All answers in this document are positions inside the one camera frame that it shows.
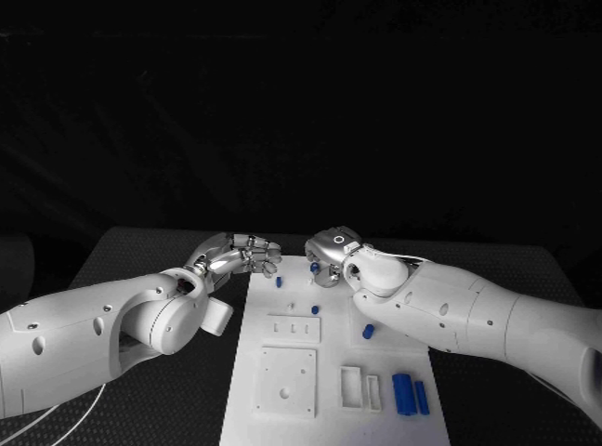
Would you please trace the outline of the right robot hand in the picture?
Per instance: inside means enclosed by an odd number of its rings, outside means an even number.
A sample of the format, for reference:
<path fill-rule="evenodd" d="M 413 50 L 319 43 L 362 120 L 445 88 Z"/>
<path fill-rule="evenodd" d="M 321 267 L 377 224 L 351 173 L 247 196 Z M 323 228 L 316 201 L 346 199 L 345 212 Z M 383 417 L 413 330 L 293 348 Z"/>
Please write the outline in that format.
<path fill-rule="evenodd" d="M 305 256 L 313 283 L 319 287 L 331 288 L 338 284 L 346 257 L 359 247 L 361 237 L 345 226 L 321 230 L 305 241 Z"/>

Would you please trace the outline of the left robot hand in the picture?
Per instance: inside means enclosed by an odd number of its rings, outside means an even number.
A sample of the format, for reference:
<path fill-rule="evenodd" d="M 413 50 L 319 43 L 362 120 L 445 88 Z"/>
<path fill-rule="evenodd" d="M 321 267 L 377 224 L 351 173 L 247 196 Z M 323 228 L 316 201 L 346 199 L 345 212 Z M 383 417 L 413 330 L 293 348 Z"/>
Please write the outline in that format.
<path fill-rule="evenodd" d="M 221 232 L 198 245 L 184 267 L 220 287 L 234 274 L 256 273 L 269 279 L 280 261 L 277 243 L 254 235 Z"/>

